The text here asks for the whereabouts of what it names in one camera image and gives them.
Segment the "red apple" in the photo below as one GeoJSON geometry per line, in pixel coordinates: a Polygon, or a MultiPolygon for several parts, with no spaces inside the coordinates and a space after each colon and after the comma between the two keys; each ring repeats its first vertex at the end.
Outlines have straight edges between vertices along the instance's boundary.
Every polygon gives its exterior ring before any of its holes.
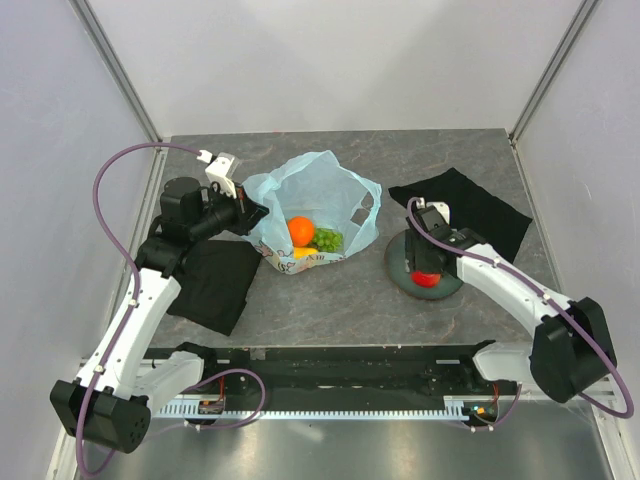
{"type": "Polygon", "coordinates": [[[441,281],[440,273],[424,273],[422,271],[414,271],[410,274],[410,278],[414,284],[421,288],[434,288],[441,281]]]}

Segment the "light blue plastic bag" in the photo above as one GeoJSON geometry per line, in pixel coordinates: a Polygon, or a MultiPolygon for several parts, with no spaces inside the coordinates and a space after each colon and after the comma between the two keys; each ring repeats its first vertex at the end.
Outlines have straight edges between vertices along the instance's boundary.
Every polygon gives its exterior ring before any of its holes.
{"type": "Polygon", "coordinates": [[[251,200],[269,209],[244,239],[283,274],[344,261],[379,235],[381,186],[342,167],[330,150],[305,153],[269,173],[253,175],[244,188],[251,200]],[[320,250],[296,259],[287,227],[296,216],[340,234],[341,245],[333,252],[320,250]]]}

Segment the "orange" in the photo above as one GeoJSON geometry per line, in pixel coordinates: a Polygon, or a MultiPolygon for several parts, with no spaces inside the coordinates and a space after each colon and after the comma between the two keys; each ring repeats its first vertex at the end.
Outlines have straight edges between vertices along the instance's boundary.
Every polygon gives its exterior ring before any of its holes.
{"type": "Polygon", "coordinates": [[[290,218],[287,221],[287,227],[294,247],[306,247],[312,242],[315,226],[309,218],[303,216],[290,218]]]}

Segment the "green grape bunch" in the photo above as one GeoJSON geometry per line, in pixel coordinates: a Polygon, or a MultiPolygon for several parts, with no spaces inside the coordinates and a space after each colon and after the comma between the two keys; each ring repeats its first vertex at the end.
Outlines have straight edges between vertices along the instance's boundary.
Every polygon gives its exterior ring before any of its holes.
{"type": "Polygon", "coordinates": [[[311,241],[311,247],[320,252],[340,252],[343,250],[343,235],[336,230],[317,228],[311,241]]]}

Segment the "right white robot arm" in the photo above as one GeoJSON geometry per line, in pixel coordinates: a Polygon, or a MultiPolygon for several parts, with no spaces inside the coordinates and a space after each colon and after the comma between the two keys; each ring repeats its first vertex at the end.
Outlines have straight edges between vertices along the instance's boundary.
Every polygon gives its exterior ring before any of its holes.
{"type": "Polygon", "coordinates": [[[615,351],[604,311],[589,297],[579,301],[533,280],[482,237],[453,229],[445,204],[413,198],[407,205],[405,264],[411,280],[445,297],[467,284],[484,293],[528,332],[526,343],[490,343],[458,368],[467,392],[493,381],[533,383],[565,403],[613,373],[615,351]]]}

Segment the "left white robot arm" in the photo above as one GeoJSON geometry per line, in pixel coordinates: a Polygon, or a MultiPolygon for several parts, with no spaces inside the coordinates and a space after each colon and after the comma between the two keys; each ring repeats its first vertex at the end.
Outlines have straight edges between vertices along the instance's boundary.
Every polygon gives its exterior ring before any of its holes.
{"type": "Polygon", "coordinates": [[[138,250],[114,320],[76,377],[57,381],[50,393],[78,456],[85,442],[130,453],[143,442],[151,418],[176,396],[216,388],[220,371],[208,347],[183,344],[144,376],[139,367],[160,320],[178,298],[178,277],[194,248],[224,231],[247,235],[268,213],[233,181],[203,186],[179,177],[165,185],[160,213],[138,250]]]}

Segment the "yellow mango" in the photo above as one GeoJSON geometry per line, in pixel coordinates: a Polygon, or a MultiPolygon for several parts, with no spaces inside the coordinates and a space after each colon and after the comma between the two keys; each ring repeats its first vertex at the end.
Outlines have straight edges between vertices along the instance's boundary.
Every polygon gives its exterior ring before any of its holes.
{"type": "Polygon", "coordinates": [[[293,257],[295,260],[299,260],[318,253],[319,251],[313,247],[295,247],[293,250],[293,257]]]}

